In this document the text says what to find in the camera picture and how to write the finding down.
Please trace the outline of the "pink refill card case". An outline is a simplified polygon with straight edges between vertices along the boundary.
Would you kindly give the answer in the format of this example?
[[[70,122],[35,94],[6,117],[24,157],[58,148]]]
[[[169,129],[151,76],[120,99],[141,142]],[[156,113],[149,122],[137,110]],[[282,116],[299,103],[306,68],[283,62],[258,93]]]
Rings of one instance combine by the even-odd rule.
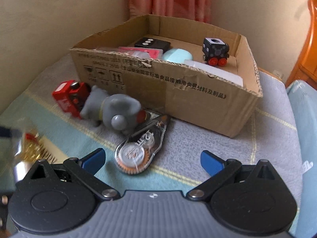
[[[151,59],[161,59],[163,55],[163,50],[161,49],[146,49],[146,48],[139,48],[139,47],[119,47],[119,48],[125,48],[125,49],[135,49],[142,52],[148,52],[150,54]]]

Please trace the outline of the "grey elephant figure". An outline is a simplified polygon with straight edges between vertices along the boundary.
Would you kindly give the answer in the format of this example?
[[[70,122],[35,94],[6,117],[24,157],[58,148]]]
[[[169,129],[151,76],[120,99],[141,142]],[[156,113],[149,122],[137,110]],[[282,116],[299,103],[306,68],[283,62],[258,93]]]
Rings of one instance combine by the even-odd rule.
[[[150,115],[135,98],[121,93],[109,95],[106,90],[95,85],[91,88],[80,117],[92,121],[96,126],[103,124],[108,129],[129,135],[138,125],[145,123]]]

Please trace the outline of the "black toy train red wheels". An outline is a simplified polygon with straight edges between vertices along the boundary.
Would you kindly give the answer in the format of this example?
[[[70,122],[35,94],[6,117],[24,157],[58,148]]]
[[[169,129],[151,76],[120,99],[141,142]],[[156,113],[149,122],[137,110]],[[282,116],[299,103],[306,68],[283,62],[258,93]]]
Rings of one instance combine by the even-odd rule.
[[[205,38],[202,52],[203,60],[208,65],[224,67],[229,58],[229,45],[218,38]]]

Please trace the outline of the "correction tape dispenser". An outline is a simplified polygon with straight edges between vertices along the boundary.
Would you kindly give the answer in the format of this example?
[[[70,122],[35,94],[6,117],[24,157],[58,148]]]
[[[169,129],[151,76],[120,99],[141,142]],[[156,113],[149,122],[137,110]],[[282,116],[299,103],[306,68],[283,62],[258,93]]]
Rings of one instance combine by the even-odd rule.
[[[139,125],[115,150],[118,169],[127,175],[144,172],[161,150],[171,117],[158,115]]]

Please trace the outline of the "white plastic jar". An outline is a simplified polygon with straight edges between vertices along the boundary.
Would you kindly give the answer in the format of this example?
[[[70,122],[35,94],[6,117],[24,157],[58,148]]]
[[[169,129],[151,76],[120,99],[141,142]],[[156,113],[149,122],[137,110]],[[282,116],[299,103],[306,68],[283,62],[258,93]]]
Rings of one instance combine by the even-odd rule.
[[[222,79],[231,81],[239,86],[243,86],[243,79],[240,76],[230,73],[228,71],[222,70],[220,68],[209,66],[208,64],[204,64],[204,63],[200,63],[200,62],[192,61],[192,60],[184,60],[184,64],[190,67],[194,67],[194,68],[206,71],[206,73],[208,74],[221,77]]]

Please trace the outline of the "capsule bottle silver cap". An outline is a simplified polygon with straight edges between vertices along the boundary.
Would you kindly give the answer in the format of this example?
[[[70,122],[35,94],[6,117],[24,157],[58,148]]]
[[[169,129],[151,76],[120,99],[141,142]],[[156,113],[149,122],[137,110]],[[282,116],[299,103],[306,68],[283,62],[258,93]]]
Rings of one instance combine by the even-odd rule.
[[[38,159],[42,158],[39,133],[35,125],[19,124],[21,138],[1,138],[1,184],[11,186],[21,181]]]

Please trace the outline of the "cardboard box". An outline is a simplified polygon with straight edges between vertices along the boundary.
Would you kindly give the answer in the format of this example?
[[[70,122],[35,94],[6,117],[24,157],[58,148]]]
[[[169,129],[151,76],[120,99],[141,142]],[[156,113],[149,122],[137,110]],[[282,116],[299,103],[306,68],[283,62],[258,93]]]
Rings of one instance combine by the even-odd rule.
[[[140,59],[118,52],[147,37],[170,42],[203,61],[205,38],[229,44],[225,71],[242,78],[241,86],[204,70],[157,59]],[[124,93],[150,110],[215,131],[237,136],[263,92],[247,38],[214,25],[174,17],[138,16],[96,33],[70,49],[79,79],[109,93]]]

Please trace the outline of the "wooden bed headboard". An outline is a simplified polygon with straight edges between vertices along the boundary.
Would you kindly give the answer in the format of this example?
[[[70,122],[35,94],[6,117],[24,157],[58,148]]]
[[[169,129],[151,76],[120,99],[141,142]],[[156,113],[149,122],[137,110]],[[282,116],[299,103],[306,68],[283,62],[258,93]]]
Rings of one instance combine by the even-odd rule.
[[[288,87],[295,80],[303,80],[316,89],[316,63],[317,63],[317,0],[308,0],[310,11],[310,27],[303,49],[298,60],[288,77],[285,86]]]

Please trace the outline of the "blue floral bed sheet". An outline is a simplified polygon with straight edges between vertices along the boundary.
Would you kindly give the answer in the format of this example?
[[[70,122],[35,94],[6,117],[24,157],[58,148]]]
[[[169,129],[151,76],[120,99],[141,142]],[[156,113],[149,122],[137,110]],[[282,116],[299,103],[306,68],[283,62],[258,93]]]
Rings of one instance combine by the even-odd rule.
[[[316,89],[302,80],[287,89],[298,131],[303,174],[295,237],[316,237]]]

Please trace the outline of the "black digital timer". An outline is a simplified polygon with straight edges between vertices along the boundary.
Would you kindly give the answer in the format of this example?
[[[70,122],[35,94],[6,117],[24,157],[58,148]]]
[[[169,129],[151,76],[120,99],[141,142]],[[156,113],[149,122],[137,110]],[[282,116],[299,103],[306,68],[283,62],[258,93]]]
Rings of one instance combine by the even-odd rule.
[[[167,50],[170,49],[170,42],[143,37],[134,44],[134,47],[146,49],[161,49],[165,53]]]

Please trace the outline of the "mint green earbud case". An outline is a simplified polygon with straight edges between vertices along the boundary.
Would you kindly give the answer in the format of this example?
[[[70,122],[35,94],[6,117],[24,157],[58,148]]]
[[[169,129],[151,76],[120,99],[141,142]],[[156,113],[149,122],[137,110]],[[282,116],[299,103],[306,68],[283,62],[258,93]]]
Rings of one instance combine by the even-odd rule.
[[[193,56],[187,50],[172,48],[162,55],[162,60],[172,63],[184,63],[185,60],[193,60]]]

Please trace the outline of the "wall socket plug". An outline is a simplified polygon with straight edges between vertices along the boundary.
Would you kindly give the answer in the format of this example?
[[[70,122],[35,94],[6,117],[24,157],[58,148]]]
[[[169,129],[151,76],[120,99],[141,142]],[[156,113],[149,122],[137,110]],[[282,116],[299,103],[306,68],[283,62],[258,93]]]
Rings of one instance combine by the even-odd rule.
[[[274,71],[273,71],[273,74],[274,74],[275,76],[279,77],[281,80],[282,80],[283,77],[284,77],[284,74],[281,73],[281,72],[278,71],[278,70],[274,70]]]

